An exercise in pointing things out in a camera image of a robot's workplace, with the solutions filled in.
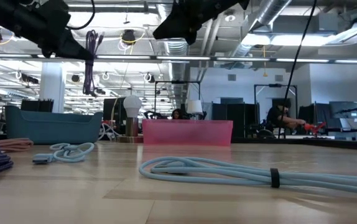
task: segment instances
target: wooden surface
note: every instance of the wooden surface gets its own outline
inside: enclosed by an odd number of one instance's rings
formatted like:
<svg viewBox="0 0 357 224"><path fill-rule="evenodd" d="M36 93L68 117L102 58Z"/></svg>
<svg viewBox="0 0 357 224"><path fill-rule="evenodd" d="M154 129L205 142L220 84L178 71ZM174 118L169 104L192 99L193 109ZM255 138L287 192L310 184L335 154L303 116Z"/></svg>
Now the wooden surface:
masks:
<svg viewBox="0 0 357 224"><path fill-rule="evenodd" d="M138 166L160 156L199 156L280 170L357 175L357 151L234 144L231 148L101 143L85 162L32 165L45 146L11 154L0 174L0 224L357 223L357 194L164 182Z"/></svg>

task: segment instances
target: blue plastic bin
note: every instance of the blue plastic bin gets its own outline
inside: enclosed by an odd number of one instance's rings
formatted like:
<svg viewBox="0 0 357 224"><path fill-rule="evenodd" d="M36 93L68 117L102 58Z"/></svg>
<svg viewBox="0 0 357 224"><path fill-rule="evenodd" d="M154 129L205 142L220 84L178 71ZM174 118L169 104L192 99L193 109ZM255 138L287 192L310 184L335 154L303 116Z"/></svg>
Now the blue plastic bin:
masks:
<svg viewBox="0 0 357 224"><path fill-rule="evenodd" d="M21 111L6 106L7 138L29 138L35 144L96 142L103 114L62 114Z"/></svg>

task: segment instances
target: white wall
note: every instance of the white wall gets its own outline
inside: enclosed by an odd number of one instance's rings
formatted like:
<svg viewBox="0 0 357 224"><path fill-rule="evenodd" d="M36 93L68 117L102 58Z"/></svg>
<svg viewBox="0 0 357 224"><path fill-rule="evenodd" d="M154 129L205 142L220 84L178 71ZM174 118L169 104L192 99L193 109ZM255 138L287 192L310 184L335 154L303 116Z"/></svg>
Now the white wall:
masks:
<svg viewBox="0 0 357 224"><path fill-rule="evenodd" d="M220 98L243 98L245 103L254 103L254 85L275 83L275 75L284 75L284 81L280 82L286 85L289 75L284 69L272 68L266 70L268 77L264 77L264 69L253 71L251 69L232 69L209 68L201 83L201 94L203 101L207 103L220 103ZM191 78L195 80L198 74L197 68L191 69ZM236 81L228 81L228 74L236 74ZM285 97L285 88L265 88L257 96L260 103L260 118L265 119L271 108L272 98ZM189 100L197 100L197 89L191 87L188 92Z"/></svg>
<svg viewBox="0 0 357 224"><path fill-rule="evenodd" d="M293 85L297 85L298 107L310 105L312 99L309 64L303 65L295 70L292 83Z"/></svg>
<svg viewBox="0 0 357 224"><path fill-rule="evenodd" d="M310 78L313 102L357 101L357 65L313 64ZM356 122L349 122L357 128Z"/></svg>

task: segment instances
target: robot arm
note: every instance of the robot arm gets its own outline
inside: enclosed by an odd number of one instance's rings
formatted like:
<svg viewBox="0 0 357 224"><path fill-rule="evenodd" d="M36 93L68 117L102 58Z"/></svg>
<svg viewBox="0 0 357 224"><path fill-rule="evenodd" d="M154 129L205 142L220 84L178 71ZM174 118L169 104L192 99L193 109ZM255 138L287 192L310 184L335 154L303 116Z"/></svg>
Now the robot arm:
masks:
<svg viewBox="0 0 357 224"><path fill-rule="evenodd" d="M197 39L197 31L209 19L239 3L246 10L250 0L174 0L172 12L154 31L155 39L184 38L188 44Z"/></svg>
<svg viewBox="0 0 357 224"><path fill-rule="evenodd" d="M67 29L71 15L63 0L47 1L43 5L30 2L0 0L0 26L37 44L46 58L55 53L58 57L93 59Z"/></svg>

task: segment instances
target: light blue cable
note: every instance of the light blue cable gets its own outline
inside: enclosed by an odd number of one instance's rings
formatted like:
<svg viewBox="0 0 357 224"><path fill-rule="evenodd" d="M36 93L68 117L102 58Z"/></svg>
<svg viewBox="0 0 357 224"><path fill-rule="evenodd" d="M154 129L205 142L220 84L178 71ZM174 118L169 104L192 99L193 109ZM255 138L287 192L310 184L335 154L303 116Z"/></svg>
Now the light blue cable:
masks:
<svg viewBox="0 0 357 224"><path fill-rule="evenodd" d="M94 149L93 143L84 143L78 146L70 145L68 143L60 143L50 146L54 151L52 154L36 154L33 162L36 164L46 164L52 161L61 162L81 162L86 159L86 155Z"/></svg>
<svg viewBox="0 0 357 224"><path fill-rule="evenodd" d="M145 168L151 164L148 172ZM201 184L232 184L232 185L271 185L269 170L230 164L198 157L160 157L143 163L139 168L144 177L157 180L189 182ZM219 174L229 177L189 177L184 175L191 172ZM334 174L311 174L302 172L279 172L281 185L303 185L323 187L357 193L357 176Z"/></svg>

